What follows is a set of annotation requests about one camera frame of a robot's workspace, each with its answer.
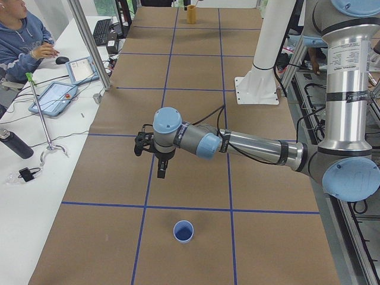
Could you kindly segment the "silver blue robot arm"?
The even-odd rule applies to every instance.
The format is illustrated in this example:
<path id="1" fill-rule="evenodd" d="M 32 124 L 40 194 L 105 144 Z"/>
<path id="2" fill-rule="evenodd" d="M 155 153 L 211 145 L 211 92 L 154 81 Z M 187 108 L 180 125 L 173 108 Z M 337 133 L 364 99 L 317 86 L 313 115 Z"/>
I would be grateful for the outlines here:
<path id="1" fill-rule="evenodd" d="M 379 187 L 379 168 L 365 140 L 369 51 L 379 30 L 378 1 L 307 1 L 303 42 L 327 47 L 325 136 L 317 145 L 267 140 L 183 121 L 172 107 L 154 115 L 152 145 L 163 178 L 176 149 L 211 159 L 237 152 L 310 176 L 333 197 L 356 202 Z"/>

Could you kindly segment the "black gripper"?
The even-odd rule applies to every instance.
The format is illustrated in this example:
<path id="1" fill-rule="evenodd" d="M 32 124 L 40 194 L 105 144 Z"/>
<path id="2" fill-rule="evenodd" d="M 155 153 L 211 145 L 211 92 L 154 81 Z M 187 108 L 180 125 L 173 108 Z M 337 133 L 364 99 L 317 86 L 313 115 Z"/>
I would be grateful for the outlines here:
<path id="1" fill-rule="evenodd" d="M 172 159 L 175 155 L 175 150 L 172 150 L 168 153 L 163 153 L 161 151 L 156 150 L 155 156 L 158 158 L 158 166 L 157 166 L 157 177 L 165 178 L 166 170 L 168 167 L 168 160 Z"/>

